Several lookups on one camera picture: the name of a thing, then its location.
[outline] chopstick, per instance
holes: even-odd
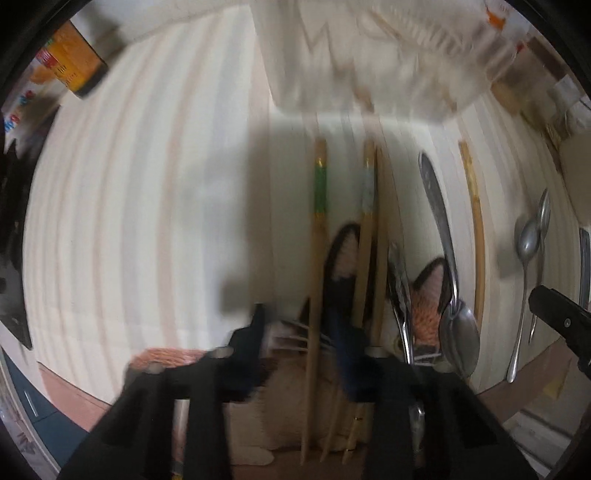
[[[378,147],[375,156],[376,165],[376,184],[378,191],[378,242],[376,252],[376,271],[374,287],[374,318],[372,319],[370,341],[371,345],[379,345],[382,336],[382,323],[384,321],[384,306],[386,300],[386,281],[388,278],[388,213],[386,209],[386,188],[384,173],[384,153],[382,148]],[[363,421],[363,413],[369,417],[371,407],[366,404],[358,404],[355,408],[355,417],[347,446],[343,454],[343,464],[347,464],[355,451],[357,437]]]
[[[300,464],[304,464],[310,449],[310,435],[314,422],[314,396],[320,349],[320,316],[324,256],[328,239],[326,222],[326,140],[317,139],[314,147],[314,219],[311,236],[310,317],[308,321],[308,354],[304,391],[304,425],[301,433]]]
[[[484,313],[484,296],[485,296],[485,240],[484,240],[484,224],[482,222],[482,207],[480,206],[480,196],[478,193],[478,182],[476,181],[476,174],[474,173],[474,165],[468,143],[465,140],[458,142],[460,147],[460,155],[464,164],[464,171],[466,172],[466,182],[468,183],[468,192],[470,193],[470,205],[472,207],[472,220],[474,223],[474,250],[476,253],[476,291],[474,293],[474,317],[478,323],[478,328],[482,326],[482,315]]]
[[[361,202],[361,231],[359,234],[359,248],[357,255],[357,278],[353,293],[352,323],[355,327],[363,325],[363,313],[365,311],[365,297],[367,295],[369,263],[371,260],[371,242],[374,232],[374,191],[375,191],[375,143],[369,139],[365,141],[363,148],[363,195]],[[345,395],[341,388],[337,390],[330,417],[329,433],[324,443],[320,461],[324,461],[330,452],[333,438],[335,437],[339,421],[340,411],[345,402]]]

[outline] drawer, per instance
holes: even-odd
[[[4,353],[8,372],[12,378],[12,383],[17,391],[18,398],[21,401],[27,416],[32,423],[42,420],[52,413],[57,412],[57,409],[49,402],[45,396],[39,392],[33,384],[27,380],[27,377],[18,369],[18,367],[10,360],[10,357]]]
[[[85,430],[60,411],[35,422],[33,426],[60,467],[66,464],[87,435]]]

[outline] kitchen counter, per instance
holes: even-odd
[[[47,451],[24,408],[9,376],[7,363],[0,349],[0,420],[18,450],[42,480],[56,478],[59,468]]]
[[[486,241],[476,391],[504,378],[522,292],[514,226],[535,211],[545,187],[552,219],[544,284],[578,301],[579,228],[538,133],[489,94],[443,125],[280,112],[249,9],[234,7],[129,46],[87,99],[64,98],[25,224],[24,294],[37,360],[110,403],[126,363],[147,347],[214,348],[248,321],[255,301],[297,311],[307,295],[317,135],[329,149],[331,236],[359,220],[364,139],[386,147],[398,205],[392,235],[404,244],[410,278],[442,252],[418,172],[418,153],[429,154],[460,292],[473,307],[472,213],[457,147],[468,142]],[[531,268],[534,278],[535,262]],[[557,338],[539,322],[520,366]]]

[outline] spoon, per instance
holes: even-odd
[[[544,278],[544,263],[546,258],[544,239],[548,233],[548,227],[550,227],[550,194],[548,193],[548,189],[545,189],[544,193],[542,193],[542,196],[540,197],[537,223],[538,229],[540,230],[540,259],[538,260],[538,278],[536,285],[540,285],[542,283],[542,278]],[[527,340],[527,343],[531,343],[531,339],[534,337],[535,324],[537,321],[538,317],[532,314],[530,337]]]
[[[519,348],[521,347],[521,335],[523,332],[523,317],[525,315],[525,299],[527,298],[527,265],[531,259],[534,258],[540,247],[540,231],[538,230],[537,219],[531,218],[524,225],[519,237],[515,250],[517,257],[523,266],[523,297],[521,299],[521,315],[519,316],[519,327],[517,329],[517,339],[513,346],[513,353],[511,360],[509,360],[509,367],[507,368],[506,380],[511,383],[517,376],[517,363],[519,361]]]
[[[443,254],[447,260],[452,284],[452,299],[439,321],[439,340],[443,355],[464,378],[472,375],[480,354],[480,334],[471,309],[459,297],[456,256],[453,251],[452,234],[447,221],[447,212],[441,188],[431,160],[425,152],[418,158],[418,168],[423,179],[425,193],[435,217]]]

